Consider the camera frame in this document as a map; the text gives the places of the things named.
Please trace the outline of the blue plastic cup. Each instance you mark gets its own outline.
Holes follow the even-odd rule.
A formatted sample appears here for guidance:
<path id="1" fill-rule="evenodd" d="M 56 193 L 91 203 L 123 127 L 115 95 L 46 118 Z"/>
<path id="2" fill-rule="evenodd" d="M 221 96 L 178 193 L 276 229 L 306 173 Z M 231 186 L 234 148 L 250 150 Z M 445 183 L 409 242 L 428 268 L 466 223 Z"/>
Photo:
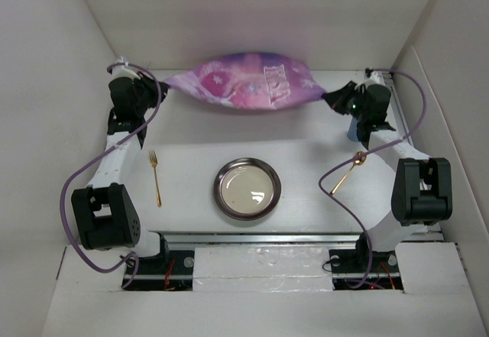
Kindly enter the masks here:
<path id="1" fill-rule="evenodd" d="M 361 130 L 361 123 L 355 117 L 352 117 L 347 132 L 348 139 L 353 142 L 360 142 L 361 139 L 358 137 L 358 131 L 360 130 Z"/>

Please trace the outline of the gold spoon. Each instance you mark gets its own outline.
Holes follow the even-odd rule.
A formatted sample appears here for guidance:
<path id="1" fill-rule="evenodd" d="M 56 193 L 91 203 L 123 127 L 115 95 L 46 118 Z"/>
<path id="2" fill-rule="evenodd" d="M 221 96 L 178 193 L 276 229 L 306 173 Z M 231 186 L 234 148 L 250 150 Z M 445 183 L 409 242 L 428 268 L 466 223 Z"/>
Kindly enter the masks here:
<path id="1" fill-rule="evenodd" d="M 340 181 L 338 181 L 337 184 L 332 188 L 332 190 L 330 192 L 331 195 L 334 195 L 338 191 L 339 187 L 345 182 L 346 178 L 353 171 L 353 169 L 361 166 L 366 161 L 366 157 L 364 155 L 364 152 L 358 151 L 355 154 L 354 159 L 355 160 L 352 162 L 348 171 L 343 175 L 343 177 L 340 179 Z"/>

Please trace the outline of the gold fork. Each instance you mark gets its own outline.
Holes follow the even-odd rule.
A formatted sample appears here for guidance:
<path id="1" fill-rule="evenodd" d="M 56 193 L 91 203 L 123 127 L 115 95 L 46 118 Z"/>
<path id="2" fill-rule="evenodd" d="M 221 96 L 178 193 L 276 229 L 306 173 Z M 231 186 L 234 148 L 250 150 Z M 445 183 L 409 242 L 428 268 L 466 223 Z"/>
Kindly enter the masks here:
<path id="1" fill-rule="evenodd" d="M 152 167 L 153 173 L 154 173 L 154 183 L 155 183 L 155 189 L 156 189 L 157 206 L 160 208 L 162 206 L 162 201 L 161 201 L 160 187 L 159 187 L 158 177 L 157 177 L 157 165 L 158 165 L 158 161 L 157 161 L 156 152 L 154 150 L 150 150 L 148 152 L 148 157 L 149 157 L 149 161 L 151 163 L 151 167 Z"/>

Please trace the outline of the purple Elsa placemat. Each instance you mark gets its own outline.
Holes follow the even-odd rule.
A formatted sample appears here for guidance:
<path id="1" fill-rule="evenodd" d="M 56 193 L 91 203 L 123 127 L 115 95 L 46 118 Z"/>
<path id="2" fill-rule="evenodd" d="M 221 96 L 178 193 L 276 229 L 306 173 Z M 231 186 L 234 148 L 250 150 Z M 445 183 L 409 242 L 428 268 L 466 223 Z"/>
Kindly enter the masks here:
<path id="1" fill-rule="evenodd" d="M 231 54 L 164 82 L 199 100 L 245 110 L 287 109 L 325 93 L 307 65 L 276 53 Z"/>

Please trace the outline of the steel plate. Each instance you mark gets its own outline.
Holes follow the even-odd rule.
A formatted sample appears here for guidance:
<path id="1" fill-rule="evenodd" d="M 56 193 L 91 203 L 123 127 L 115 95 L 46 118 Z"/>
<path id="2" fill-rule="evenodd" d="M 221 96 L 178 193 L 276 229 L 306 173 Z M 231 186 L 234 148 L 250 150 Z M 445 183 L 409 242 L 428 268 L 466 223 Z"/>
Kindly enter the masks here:
<path id="1" fill-rule="evenodd" d="M 216 174 L 212 195 L 228 217 L 255 221 L 271 213 L 280 201 L 282 183 L 275 169 L 253 157 L 225 164 Z"/>

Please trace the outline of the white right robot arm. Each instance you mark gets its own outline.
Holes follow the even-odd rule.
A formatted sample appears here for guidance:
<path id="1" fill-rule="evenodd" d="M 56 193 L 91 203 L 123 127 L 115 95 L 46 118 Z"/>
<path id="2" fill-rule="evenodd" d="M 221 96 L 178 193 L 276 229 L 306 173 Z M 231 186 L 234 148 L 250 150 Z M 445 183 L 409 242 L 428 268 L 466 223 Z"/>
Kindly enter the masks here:
<path id="1" fill-rule="evenodd" d="M 393 256 L 395 247 L 414 232 L 446 221 L 452 215 L 451 165 L 429 157 L 387 121 L 391 91 L 382 69 L 367 69 L 364 81 L 349 82 L 322 98 L 341 115 L 350 115 L 350 135 L 368 154 L 376 154 L 395 172 L 390 211 L 374 227 L 361 233 L 352 250 L 332 251 L 329 264 L 337 274 L 371 271 Z"/>

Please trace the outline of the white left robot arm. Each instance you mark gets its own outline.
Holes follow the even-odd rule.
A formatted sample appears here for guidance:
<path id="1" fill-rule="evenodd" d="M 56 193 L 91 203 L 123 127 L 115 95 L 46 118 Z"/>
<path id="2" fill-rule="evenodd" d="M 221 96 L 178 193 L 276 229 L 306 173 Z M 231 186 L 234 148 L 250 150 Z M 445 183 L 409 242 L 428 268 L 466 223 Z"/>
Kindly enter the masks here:
<path id="1" fill-rule="evenodd" d="M 166 98 L 168 86 L 133 63 L 119 60 L 108 68 L 112 108 L 108 115 L 104 154 L 94 176 L 73 191 L 71 203 L 81 245 L 87 251 L 126 248 L 144 258 L 154 273 L 170 266 L 164 241 L 143 227 L 126 182 L 142 151 L 147 126 Z"/>

